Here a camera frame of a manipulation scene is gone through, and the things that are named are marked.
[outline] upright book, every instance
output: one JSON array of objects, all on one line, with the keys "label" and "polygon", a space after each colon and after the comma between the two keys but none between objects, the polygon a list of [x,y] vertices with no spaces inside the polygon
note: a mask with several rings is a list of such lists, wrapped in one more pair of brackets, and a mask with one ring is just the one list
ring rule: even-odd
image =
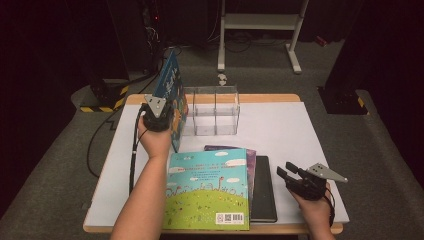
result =
[{"label": "upright book", "polygon": [[164,229],[249,230],[246,149],[173,153]]},{"label": "upright book", "polygon": [[171,51],[161,70],[153,96],[172,101],[172,107],[174,109],[174,119],[171,126],[172,147],[175,152],[178,152],[187,119],[188,105],[181,80],[180,68],[174,51]]}]

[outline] gray carpet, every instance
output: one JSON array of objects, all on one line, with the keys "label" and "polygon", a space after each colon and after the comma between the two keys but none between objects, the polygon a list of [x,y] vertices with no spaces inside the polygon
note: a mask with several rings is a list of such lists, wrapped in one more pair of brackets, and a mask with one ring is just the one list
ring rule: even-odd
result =
[{"label": "gray carpet", "polygon": [[[228,47],[237,50],[244,46]],[[329,115],[321,102],[316,88],[325,84],[341,47],[342,43],[327,47],[298,43],[301,75],[293,74],[281,44],[253,45],[241,53],[227,51],[227,84],[237,84],[240,93],[295,93],[305,102],[329,166],[349,178],[349,183],[338,187],[351,222],[337,239],[424,239],[423,190],[392,142],[369,94],[358,90],[370,112],[364,116]],[[177,58],[186,86],[218,85],[217,50],[187,47]],[[138,93],[148,82],[131,85],[129,94]],[[154,84],[146,92],[151,92]],[[87,90],[77,91],[70,99],[77,108]],[[0,239],[109,238],[108,234],[89,234],[82,229],[97,183],[87,169],[86,152],[96,129],[109,116],[76,110],[1,219]],[[114,122],[100,128],[91,145],[90,165],[96,173],[101,172],[119,116],[117,112],[111,118]]]}]

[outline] clear plastic container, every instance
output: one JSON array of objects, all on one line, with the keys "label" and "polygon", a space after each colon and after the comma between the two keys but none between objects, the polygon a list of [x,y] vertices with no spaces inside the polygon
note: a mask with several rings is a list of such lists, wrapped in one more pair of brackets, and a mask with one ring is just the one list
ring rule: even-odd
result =
[{"label": "clear plastic container", "polygon": [[183,135],[237,134],[240,114],[236,86],[186,87],[189,113]]}]

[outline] green grass illustration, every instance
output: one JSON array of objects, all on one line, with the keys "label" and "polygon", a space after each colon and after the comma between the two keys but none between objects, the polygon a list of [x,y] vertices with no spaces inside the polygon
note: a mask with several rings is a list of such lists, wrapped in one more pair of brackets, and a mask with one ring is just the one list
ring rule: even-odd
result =
[{"label": "green grass illustration", "polygon": [[237,230],[240,225],[215,224],[216,213],[243,212],[248,226],[247,206],[246,198],[227,192],[205,189],[184,192],[166,199],[163,228]]}]

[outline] blue book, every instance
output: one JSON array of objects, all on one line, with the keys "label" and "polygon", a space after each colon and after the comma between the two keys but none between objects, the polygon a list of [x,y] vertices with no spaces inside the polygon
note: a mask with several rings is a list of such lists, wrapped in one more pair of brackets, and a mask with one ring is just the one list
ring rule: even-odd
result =
[{"label": "blue book", "polygon": [[171,51],[164,64],[152,95],[172,101],[172,107],[174,109],[174,119],[171,126],[172,147],[175,152],[178,152],[187,119],[188,105],[174,51]]},{"label": "blue book", "polygon": [[246,149],[173,153],[164,229],[249,230]]}]

